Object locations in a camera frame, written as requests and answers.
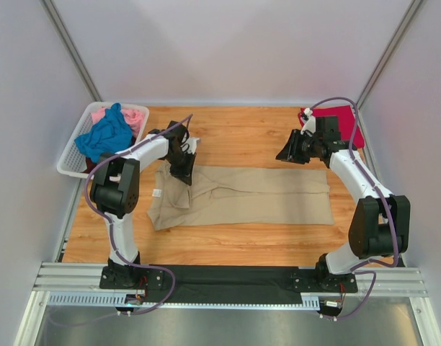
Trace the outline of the beige t shirt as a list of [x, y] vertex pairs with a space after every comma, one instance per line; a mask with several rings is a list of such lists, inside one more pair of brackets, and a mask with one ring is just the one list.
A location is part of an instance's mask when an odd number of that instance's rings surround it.
[[326, 172], [315, 169], [196, 166], [192, 184], [156, 170], [147, 214], [155, 230], [175, 226], [266, 223], [332, 225]]

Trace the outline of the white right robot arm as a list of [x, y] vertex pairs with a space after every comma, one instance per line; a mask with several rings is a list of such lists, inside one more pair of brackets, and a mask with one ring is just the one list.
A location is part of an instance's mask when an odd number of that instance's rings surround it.
[[348, 240], [323, 261], [332, 275], [349, 274], [368, 263], [382, 265], [392, 257], [391, 267], [407, 250], [411, 204], [404, 195], [394, 195], [368, 169], [356, 146], [342, 140], [337, 117], [306, 115], [303, 128], [294, 129], [276, 156], [278, 161], [307, 164], [322, 161], [344, 183], [356, 208]]

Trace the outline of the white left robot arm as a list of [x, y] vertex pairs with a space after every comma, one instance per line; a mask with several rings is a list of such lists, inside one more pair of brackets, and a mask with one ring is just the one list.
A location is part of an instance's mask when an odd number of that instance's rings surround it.
[[86, 203], [103, 217], [110, 240], [110, 262], [141, 267], [135, 245], [133, 211], [138, 204], [141, 172], [158, 160], [169, 163], [173, 178], [190, 186], [198, 138], [188, 130], [191, 117], [152, 130], [142, 141], [116, 154], [104, 153], [87, 182]]

